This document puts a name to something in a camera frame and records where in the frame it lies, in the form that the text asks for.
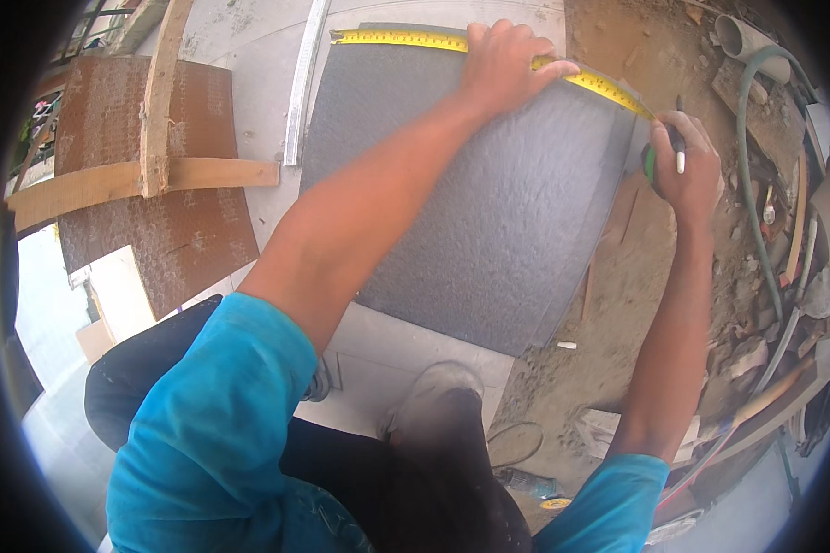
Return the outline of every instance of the blue sleeve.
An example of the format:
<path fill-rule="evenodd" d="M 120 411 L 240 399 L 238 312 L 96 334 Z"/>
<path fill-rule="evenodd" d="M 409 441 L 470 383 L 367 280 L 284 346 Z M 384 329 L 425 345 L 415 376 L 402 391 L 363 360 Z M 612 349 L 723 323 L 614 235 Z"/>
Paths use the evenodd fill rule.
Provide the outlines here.
<path fill-rule="evenodd" d="M 108 485 L 117 551 L 275 550 L 288 422 L 317 357 L 286 315 L 226 297 L 148 392 Z"/>
<path fill-rule="evenodd" d="M 534 537 L 536 553 L 637 553 L 652 530 L 670 467 L 648 455 L 606 459 L 551 524 Z"/>

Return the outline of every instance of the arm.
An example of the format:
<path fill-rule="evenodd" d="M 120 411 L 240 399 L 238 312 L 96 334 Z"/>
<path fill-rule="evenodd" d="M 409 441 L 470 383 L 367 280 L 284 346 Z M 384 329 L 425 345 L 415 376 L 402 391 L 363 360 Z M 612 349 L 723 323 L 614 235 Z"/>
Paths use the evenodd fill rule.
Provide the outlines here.
<path fill-rule="evenodd" d="M 686 140 L 684 174 L 676 172 L 662 123 L 675 125 Z M 722 192 L 719 155 L 701 122 L 682 112 L 659 113 L 651 133 L 658 185 L 676 214 L 674 262 L 609 453 L 575 501 L 534 537 L 540 553 L 642 550 L 701 393 L 710 326 L 710 219 Z"/>
<path fill-rule="evenodd" d="M 469 26 L 467 41 L 458 90 L 304 193 L 238 288 L 286 313 L 318 355 L 458 149 L 491 118 L 578 72 L 567 61 L 531 71 L 533 57 L 555 54 L 553 44 L 506 19 Z"/>
<path fill-rule="evenodd" d="M 642 453 L 673 462 L 697 409 L 707 364 L 713 237 L 710 221 L 721 194 L 719 155 L 696 118 L 663 112 L 652 123 L 658 185 L 676 215 L 676 254 L 664 296 L 636 359 L 624 412 L 608 457 Z M 664 125 L 686 140 L 686 171 Z"/>

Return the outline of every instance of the white pipe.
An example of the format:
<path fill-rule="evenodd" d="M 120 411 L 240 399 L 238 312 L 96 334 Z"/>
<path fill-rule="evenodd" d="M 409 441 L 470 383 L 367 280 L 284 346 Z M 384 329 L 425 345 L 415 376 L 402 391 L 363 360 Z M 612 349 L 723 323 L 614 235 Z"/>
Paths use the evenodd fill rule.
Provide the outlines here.
<path fill-rule="evenodd" d="M 745 64 L 758 50 L 762 50 L 769 44 L 775 44 L 760 31 L 747 25 L 741 19 L 735 19 L 728 15 L 720 15 L 716 18 L 716 34 L 722 51 L 730 58 L 743 61 Z M 779 83 L 786 83 L 790 80 L 790 62 L 780 56 L 774 56 L 762 62 L 759 71 L 768 75 Z"/>

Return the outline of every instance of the dirt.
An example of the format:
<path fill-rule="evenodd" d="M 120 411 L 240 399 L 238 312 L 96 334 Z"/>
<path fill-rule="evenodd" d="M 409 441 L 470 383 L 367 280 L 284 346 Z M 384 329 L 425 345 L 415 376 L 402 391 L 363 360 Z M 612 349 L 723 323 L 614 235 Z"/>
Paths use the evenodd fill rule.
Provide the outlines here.
<path fill-rule="evenodd" d="M 750 327 L 754 303 L 767 306 L 768 298 L 758 292 L 759 270 L 752 270 L 754 264 L 748 263 L 748 256 L 755 258 L 756 252 L 741 206 L 742 191 L 729 185 L 736 160 L 735 117 L 711 89 L 724 59 L 721 49 L 707 43 L 712 18 L 703 17 L 698 26 L 686 15 L 685 4 L 675 0 L 568 0 L 565 16 L 569 58 L 626 82 L 653 111 L 673 108 L 676 95 L 681 94 L 685 110 L 704 122 L 722 158 L 727 185 L 713 219 L 710 374 L 698 408 L 702 420 L 715 420 L 742 401 L 743 384 L 730 382 L 718 372 L 719 362 L 736 345 L 735 325 Z M 699 56 L 708 61 L 706 66 Z M 741 237 L 732 240 L 736 227 L 741 228 Z M 510 373 L 489 435 L 518 421 L 541 425 L 542 448 L 517 466 L 556 478 L 569 497 L 600 462 L 585 452 L 574 417 L 585 406 L 620 412 L 636 355 L 664 291 L 674 249 L 673 212 L 642 174 L 629 176 L 620 186 L 595 255 L 586 318 L 581 319 L 582 284 L 551 344 L 527 351 Z M 558 348 L 557 341 L 574 341 L 578 347 Z M 533 447 L 533 435 L 523 435 L 521 440 L 505 437 L 503 444 L 490 444 L 489 453 L 494 462 L 500 462 L 525 455 Z M 722 464 L 717 471 L 726 472 L 728 465 L 733 468 L 729 477 L 718 480 L 731 486 L 749 464 Z M 702 499 L 709 502 L 708 497 L 726 489 L 705 483 Z M 555 515 L 523 494 L 514 498 L 533 532 Z"/>

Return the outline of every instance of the blue shirt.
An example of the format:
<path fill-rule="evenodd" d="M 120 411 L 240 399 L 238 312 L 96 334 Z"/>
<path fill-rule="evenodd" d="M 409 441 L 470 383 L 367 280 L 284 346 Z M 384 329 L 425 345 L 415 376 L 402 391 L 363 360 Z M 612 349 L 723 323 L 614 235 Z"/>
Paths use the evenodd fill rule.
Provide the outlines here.
<path fill-rule="evenodd" d="M 271 304 L 234 293 L 145 397 L 108 484 L 108 532 L 126 551 L 373 551 L 331 494 L 284 476 L 289 420 L 317 357 Z M 536 551 L 639 551 L 669 469 L 604 461 L 536 537 Z"/>

